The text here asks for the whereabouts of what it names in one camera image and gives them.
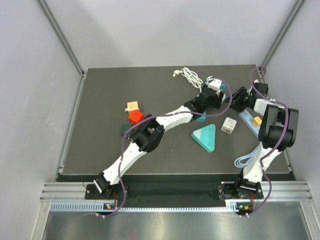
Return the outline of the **dark green plug adapter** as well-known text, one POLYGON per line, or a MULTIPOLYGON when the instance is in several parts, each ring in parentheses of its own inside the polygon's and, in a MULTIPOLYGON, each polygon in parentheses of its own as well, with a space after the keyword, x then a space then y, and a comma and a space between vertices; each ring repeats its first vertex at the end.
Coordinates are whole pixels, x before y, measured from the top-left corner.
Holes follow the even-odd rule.
POLYGON ((133 125, 130 124, 130 123, 126 123, 126 124, 123 124, 121 126, 121 135, 124 136, 127 138, 127 139, 130 139, 132 138, 134 135, 135 135, 135 130, 134 129, 131 129, 127 134, 126 132, 132 127, 133 125))

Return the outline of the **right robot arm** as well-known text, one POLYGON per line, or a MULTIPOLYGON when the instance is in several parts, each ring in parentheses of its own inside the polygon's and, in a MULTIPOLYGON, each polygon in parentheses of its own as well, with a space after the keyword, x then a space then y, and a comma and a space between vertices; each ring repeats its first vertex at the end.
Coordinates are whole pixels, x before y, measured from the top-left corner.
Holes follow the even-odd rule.
POLYGON ((268 91, 266 83, 256 80, 251 89, 241 87, 226 99, 238 113, 250 108, 262 116, 257 135, 259 145, 255 153, 251 155, 248 164, 241 168, 234 184, 224 188, 239 198, 257 194, 272 161, 296 141, 299 111, 268 98, 268 91))

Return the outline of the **teal rectangular power strip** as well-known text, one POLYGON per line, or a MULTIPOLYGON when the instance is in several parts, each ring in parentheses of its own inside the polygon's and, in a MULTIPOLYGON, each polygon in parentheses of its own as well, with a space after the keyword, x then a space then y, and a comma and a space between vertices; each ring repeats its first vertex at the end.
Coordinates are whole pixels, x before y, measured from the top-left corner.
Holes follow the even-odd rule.
POLYGON ((202 113, 201 115, 199 114, 194 114, 192 117, 192 121, 197 121, 197 122, 205 122, 206 121, 206 112, 202 113))

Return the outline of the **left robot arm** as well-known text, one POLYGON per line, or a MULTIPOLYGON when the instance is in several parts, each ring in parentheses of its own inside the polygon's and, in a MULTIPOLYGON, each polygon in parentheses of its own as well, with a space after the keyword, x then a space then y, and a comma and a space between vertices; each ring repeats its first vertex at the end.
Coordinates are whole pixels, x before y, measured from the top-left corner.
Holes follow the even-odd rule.
POLYGON ((164 115, 147 115, 130 129, 133 131, 133 137, 127 148, 121 146, 119 158, 93 180, 97 194, 102 198, 109 198, 114 191, 113 185, 121 181, 121 176, 139 158, 159 146, 165 132, 200 118, 210 108, 219 109, 224 95, 220 89, 207 87, 199 96, 185 102, 176 110, 164 115))

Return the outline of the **red cube plug adapter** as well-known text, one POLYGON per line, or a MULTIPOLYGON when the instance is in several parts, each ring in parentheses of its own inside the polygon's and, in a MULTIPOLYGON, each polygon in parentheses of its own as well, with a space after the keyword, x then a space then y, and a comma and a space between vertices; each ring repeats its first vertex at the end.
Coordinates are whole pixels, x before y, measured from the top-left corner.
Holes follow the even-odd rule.
POLYGON ((139 110, 132 111, 128 116, 129 123, 132 125, 138 124, 143 119, 144 119, 144 114, 139 110))

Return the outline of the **round light blue socket base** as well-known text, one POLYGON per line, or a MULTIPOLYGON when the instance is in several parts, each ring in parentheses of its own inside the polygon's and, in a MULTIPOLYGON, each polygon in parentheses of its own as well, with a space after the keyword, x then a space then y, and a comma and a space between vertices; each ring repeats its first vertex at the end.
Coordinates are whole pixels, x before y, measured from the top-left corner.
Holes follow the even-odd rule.
POLYGON ((221 102, 223 103, 226 99, 226 93, 225 93, 225 89, 226 89, 226 86, 225 84, 221 84, 220 85, 220 88, 219 88, 219 93, 222 95, 222 99, 221 99, 221 102))

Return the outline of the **peach cube plug adapter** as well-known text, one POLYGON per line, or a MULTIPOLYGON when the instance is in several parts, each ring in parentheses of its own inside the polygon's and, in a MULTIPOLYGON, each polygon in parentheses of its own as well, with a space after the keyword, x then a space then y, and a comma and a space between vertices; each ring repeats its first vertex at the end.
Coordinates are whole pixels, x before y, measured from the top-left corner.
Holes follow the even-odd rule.
POLYGON ((137 101, 131 101, 131 102, 128 102, 126 104, 126 108, 124 109, 125 112, 133 112, 133 111, 139 111, 140 108, 139 108, 139 104, 137 101))

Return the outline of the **white cube plug adapter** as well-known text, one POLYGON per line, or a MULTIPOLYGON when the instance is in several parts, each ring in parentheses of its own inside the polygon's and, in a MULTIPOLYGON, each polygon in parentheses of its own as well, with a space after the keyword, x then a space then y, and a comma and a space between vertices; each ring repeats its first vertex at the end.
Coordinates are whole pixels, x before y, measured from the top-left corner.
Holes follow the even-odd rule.
POLYGON ((226 117, 222 124, 221 130, 225 133, 232 134, 232 132, 236 127, 236 124, 237 124, 237 121, 235 119, 226 117))

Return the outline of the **teal triangular power strip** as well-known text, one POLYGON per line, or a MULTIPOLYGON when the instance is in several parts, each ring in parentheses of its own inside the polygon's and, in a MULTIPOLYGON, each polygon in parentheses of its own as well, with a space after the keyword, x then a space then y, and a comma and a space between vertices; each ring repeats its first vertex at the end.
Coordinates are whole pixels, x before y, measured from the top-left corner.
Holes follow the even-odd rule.
POLYGON ((216 146, 216 125, 209 124, 192 132, 191 137, 208 153, 213 153, 216 146))

